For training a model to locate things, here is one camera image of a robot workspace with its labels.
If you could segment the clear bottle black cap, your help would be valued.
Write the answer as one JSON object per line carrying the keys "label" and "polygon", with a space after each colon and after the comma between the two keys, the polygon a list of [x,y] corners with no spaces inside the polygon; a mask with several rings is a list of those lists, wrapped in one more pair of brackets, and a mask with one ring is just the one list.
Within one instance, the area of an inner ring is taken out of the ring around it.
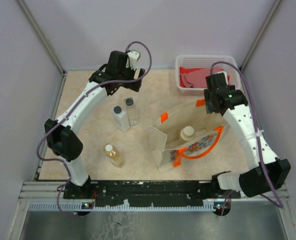
{"label": "clear bottle black cap", "polygon": [[132,97],[128,97],[124,100],[124,102],[130,125],[134,126],[139,124],[139,115],[134,99]]}

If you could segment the canvas bag orange handles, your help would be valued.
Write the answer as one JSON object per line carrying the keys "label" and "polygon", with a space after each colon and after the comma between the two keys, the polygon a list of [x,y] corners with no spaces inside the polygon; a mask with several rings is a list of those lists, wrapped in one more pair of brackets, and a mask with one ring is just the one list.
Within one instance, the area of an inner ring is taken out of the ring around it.
{"label": "canvas bag orange handles", "polygon": [[[195,138],[179,140],[180,131],[192,126]],[[150,150],[159,172],[208,155],[229,130],[229,124],[219,113],[207,114],[204,99],[182,104],[164,112],[150,126]]]}

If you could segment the beige round bottle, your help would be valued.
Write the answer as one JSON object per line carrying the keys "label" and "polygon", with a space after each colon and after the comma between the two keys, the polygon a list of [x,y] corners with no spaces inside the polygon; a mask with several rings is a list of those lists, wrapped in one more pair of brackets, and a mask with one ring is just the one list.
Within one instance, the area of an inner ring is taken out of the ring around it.
{"label": "beige round bottle", "polygon": [[195,130],[192,126],[186,126],[180,131],[179,140],[189,142],[195,138]]}

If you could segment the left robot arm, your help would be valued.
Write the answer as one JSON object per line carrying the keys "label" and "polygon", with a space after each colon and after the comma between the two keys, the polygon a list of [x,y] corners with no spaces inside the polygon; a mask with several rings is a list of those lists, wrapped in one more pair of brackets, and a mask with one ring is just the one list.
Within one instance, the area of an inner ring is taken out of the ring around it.
{"label": "left robot arm", "polygon": [[145,70],[137,69],[139,59],[140,52],[136,50],[112,51],[108,63],[91,75],[83,92],[66,112],[44,124],[48,147],[67,165],[74,192],[83,199],[91,195],[92,186],[81,160],[83,143],[77,135],[85,120],[106,97],[120,87],[134,92],[140,90],[141,80],[135,80],[135,74],[142,77]]}

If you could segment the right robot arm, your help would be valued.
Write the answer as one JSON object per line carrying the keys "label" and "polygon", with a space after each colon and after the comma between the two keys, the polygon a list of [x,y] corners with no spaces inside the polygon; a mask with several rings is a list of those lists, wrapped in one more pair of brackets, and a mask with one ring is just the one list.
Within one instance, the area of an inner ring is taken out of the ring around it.
{"label": "right robot arm", "polygon": [[248,101],[239,89],[227,84],[227,74],[222,71],[206,77],[204,90],[207,113],[221,114],[233,129],[242,147],[248,171],[226,171],[212,177],[211,192],[222,198],[229,190],[242,191],[247,197],[280,189],[291,169],[287,159],[280,159],[269,147],[262,133],[255,130]]}

